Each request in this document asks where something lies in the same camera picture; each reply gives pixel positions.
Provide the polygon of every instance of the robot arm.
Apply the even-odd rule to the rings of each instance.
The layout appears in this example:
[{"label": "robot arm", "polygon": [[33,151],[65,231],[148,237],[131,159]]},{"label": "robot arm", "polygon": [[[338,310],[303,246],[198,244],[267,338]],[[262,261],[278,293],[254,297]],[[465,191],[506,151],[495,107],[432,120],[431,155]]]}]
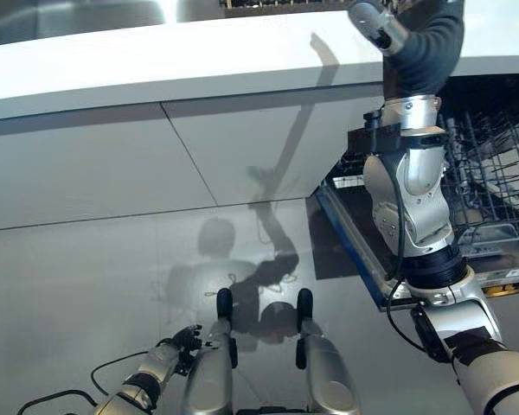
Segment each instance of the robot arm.
[{"label": "robot arm", "polygon": [[129,376],[118,391],[108,396],[91,414],[152,414],[171,376],[188,374],[194,359],[190,352],[202,346],[202,341],[196,338],[201,328],[188,327],[173,339],[160,341],[144,357],[137,372]]},{"label": "robot arm", "polygon": [[502,343],[497,320],[455,242],[440,190],[445,131],[436,93],[455,67],[464,0],[403,0],[394,16],[359,0],[350,20],[384,54],[381,110],[349,134],[352,150],[375,153],[363,179],[373,219],[419,305],[412,311],[425,351],[450,362],[476,414],[519,414],[519,353]]}]

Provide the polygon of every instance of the white countertop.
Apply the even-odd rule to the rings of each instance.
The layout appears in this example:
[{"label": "white countertop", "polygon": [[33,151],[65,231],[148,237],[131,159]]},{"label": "white countertop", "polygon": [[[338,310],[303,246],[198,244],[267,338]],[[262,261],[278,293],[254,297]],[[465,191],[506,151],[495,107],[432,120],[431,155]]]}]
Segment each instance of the white countertop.
[{"label": "white countertop", "polygon": [[[467,0],[465,23],[454,75],[519,73],[519,0]],[[0,118],[324,86],[323,65],[338,65],[331,85],[382,77],[380,53],[342,11],[12,43],[0,46]]]}]

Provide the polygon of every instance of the white cabinet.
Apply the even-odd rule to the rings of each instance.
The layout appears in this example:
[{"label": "white cabinet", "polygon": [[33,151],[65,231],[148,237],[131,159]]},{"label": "white cabinet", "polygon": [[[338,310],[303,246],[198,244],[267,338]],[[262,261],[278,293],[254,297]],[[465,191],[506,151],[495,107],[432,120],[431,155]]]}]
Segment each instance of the white cabinet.
[{"label": "white cabinet", "polygon": [[0,229],[214,204],[159,104],[0,120]]},{"label": "white cabinet", "polygon": [[219,205],[306,197],[381,102],[378,84],[166,102]]}]

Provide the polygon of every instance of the cable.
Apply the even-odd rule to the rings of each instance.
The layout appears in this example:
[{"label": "cable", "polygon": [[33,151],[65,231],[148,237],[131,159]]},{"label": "cable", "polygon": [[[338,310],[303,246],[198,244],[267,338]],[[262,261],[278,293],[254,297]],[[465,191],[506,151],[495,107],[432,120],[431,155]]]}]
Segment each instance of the cable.
[{"label": "cable", "polygon": [[125,361],[127,359],[130,359],[131,357],[140,356],[141,354],[148,354],[148,351],[128,354],[127,356],[119,357],[118,359],[116,359],[114,361],[108,361],[106,363],[101,364],[98,367],[95,367],[93,369],[93,371],[90,373],[90,380],[92,381],[92,383],[96,387],[96,389],[99,390],[100,393],[102,393],[105,396],[109,395],[109,393],[102,386],[100,386],[98,381],[94,378],[94,375],[96,374],[96,372],[98,372],[103,367],[110,366],[113,363],[117,363],[119,361]]},{"label": "cable", "polygon": [[39,399],[35,399],[35,400],[30,400],[29,402],[27,402],[25,405],[23,405],[21,407],[21,409],[17,412],[17,415],[22,415],[28,408],[30,408],[31,406],[35,406],[35,405],[38,405],[38,404],[42,404],[44,402],[48,402],[50,400],[54,400],[54,399],[58,399],[58,398],[61,398],[63,396],[68,396],[68,395],[79,395],[81,397],[83,397],[84,399],[86,399],[86,401],[96,407],[98,406],[98,404],[96,403],[96,401],[93,399],[92,396],[90,396],[88,393],[86,393],[85,391],[80,391],[79,389],[68,389],[66,391],[61,391],[61,392],[57,392],[57,393],[52,393],[51,395],[48,395],[48,396],[44,396],[42,398],[39,398]]},{"label": "cable", "polygon": [[404,201],[401,198],[401,192],[400,192],[400,185],[398,184],[398,181],[396,180],[396,175],[392,173],[392,170],[389,165],[389,160],[385,156],[381,156],[381,162],[384,166],[385,170],[387,171],[388,176],[390,177],[390,181],[392,182],[392,186],[394,188],[394,197],[396,199],[396,207],[398,208],[398,256],[396,259],[396,264],[394,269],[387,275],[386,280],[390,281],[393,278],[398,278],[398,281],[396,281],[396,284],[394,285],[393,289],[390,291],[390,294],[388,294],[387,298],[387,319],[388,322],[390,322],[390,325],[392,328],[400,335],[402,339],[404,339],[406,342],[411,344],[414,348],[418,349],[420,352],[425,353],[425,349],[414,342],[412,339],[407,337],[400,328],[396,325],[394,322],[394,319],[392,318],[391,314],[391,306],[392,306],[392,299],[394,297],[394,294],[398,290],[398,287],[400,287],[400,284],[404,281],[404,276],[399,276],[401,264],[404,260],[404,244],[405,244],[405,238],[406,238],[406,228],[404,226]]}]

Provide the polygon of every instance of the wire rack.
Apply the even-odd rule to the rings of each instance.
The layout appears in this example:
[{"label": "wire rack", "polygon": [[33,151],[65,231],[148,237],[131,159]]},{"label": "wire rack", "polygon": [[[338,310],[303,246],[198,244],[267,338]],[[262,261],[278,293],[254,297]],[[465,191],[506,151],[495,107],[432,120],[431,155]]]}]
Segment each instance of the wire rack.
[{"label": "wire rack", "polygon": [[451,134],[442,189],[460,245],[519,239],[519,118],[463,112],[440,122]]}]

